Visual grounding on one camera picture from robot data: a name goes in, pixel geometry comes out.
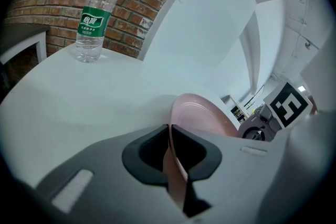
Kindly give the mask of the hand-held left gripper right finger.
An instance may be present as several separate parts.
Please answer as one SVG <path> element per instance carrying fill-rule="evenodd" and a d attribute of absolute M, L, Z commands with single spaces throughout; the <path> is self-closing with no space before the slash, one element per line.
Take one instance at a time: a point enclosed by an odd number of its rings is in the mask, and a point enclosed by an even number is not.
<path fill-rule="evenodd" d="M 204 224 L 280 224 L 323 180 L 323 115 L 283 130 L 271 142 L 174 125 L 187 173 L 183 211 Z"/>

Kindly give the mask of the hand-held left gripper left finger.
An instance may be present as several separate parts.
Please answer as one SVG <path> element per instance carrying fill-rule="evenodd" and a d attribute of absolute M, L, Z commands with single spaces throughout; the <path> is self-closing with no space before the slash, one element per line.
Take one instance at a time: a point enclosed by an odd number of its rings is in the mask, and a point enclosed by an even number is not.
<path fill-rule="evenodd" d="M 53 223 L 181 224 L 163 158 L 167 125 L 95 142 L 50 171 L 36 187 L 19 185 Z"/>

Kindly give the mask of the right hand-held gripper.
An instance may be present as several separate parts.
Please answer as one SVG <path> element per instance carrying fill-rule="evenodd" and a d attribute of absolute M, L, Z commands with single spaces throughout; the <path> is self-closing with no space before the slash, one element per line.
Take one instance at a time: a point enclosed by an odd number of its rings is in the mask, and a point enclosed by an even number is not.
<path fill-rule="evenodd" d="M 281 82 L 239 127 L 237 137 L 270 142 L 308 116 L 313 104 L 290 82 Z"/>

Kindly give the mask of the pink big plate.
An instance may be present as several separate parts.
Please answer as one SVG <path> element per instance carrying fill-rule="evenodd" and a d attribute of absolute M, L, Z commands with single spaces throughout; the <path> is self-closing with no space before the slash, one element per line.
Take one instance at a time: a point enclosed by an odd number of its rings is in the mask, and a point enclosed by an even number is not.
<path fill-rule="evenodd" d="M 237 129 L 216 105 L 197 94 L 186 93 L 176 98 L 172 105 L 169 130 L 173 124 L 182 127 L 237 137 Z M 179 209 L 183 209 L 187 188 L 187 173 L 169 145 L 163 157 L 163 172 L 168 177 L 168 194 Z"/>

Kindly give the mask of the clear water bottle green label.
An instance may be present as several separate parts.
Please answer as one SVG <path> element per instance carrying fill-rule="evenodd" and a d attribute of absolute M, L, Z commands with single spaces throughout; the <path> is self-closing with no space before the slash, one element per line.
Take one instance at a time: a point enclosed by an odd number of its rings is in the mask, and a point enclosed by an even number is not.
<path fill-rule="evenodd" d="M 76 57 L 81 62 L 99 59 L 106 28 L 117 0 L 86 0 L 79 19 Z"/>

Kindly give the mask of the dark side table white frame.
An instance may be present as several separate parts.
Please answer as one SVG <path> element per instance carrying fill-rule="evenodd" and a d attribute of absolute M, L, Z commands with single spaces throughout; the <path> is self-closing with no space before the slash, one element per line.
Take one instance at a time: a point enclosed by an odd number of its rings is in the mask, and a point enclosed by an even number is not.
<path fill-rule="evenodd" d="M 36 46 L 38 62 L 47 58 L 46 34 L 50 26 L 41 24 L 10 24 L 0 30 L 0 63 L 5 64 L 30 46 Z"/>

